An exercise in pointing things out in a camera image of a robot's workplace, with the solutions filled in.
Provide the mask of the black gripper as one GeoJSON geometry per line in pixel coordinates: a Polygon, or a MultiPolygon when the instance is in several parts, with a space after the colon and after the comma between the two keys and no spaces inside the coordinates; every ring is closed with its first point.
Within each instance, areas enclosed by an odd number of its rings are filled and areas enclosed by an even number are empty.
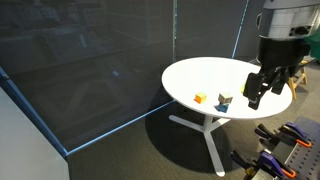
{"type": "Polygon", "coordinates": [[[310,52],[304,39],[274,40],[260,38],[257,59],[261,63],[258,73],[249,73],[243,95],[248,106],[257,110],[261,98],[270,90],[280,95],[289,77],[292,77],[303,57],[310,52]]]}

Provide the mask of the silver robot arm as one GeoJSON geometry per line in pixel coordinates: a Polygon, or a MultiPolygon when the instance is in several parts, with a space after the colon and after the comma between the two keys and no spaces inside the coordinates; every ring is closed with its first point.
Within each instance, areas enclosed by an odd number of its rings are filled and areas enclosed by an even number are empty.
{"type": "Polygon", "coordinates": [[[320,0],[266,0],[257,17],[257,74],[249,73],[243,95],[257,110],[265,92],[280,95],[305,56],[320,57],[320,0]]]}

